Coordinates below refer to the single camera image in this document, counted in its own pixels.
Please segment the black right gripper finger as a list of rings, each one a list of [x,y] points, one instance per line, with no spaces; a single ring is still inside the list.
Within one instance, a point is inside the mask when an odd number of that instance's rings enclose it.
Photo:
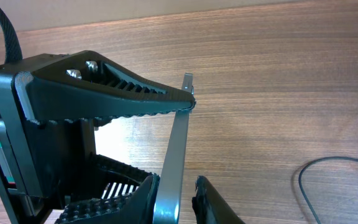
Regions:
[[[197,224],[245,224],[205,176],[196,180],[192,208]]]

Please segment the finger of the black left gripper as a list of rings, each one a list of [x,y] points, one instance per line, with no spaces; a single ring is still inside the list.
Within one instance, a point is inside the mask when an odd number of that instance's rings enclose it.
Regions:
[[[23,61],[15,89],[33,121],[112,119],[190,110],[189,91],[143,78],[93,51]]]
[[[159,175],[92,155],[56,223],[152,223]]]

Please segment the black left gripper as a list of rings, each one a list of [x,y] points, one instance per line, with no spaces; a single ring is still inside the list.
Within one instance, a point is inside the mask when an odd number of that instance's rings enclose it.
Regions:
[[[84,84],[93,53],[0,65],[0,198],[12,223],[42,223],[72,198],[96,152]]]

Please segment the blue screen smartphone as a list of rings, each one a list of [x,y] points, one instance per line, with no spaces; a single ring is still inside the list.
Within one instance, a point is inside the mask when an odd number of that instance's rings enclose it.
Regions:
[[[177,224],[179,221],[189,115],[188,110],[175,114],[155,199],[153,223]]]

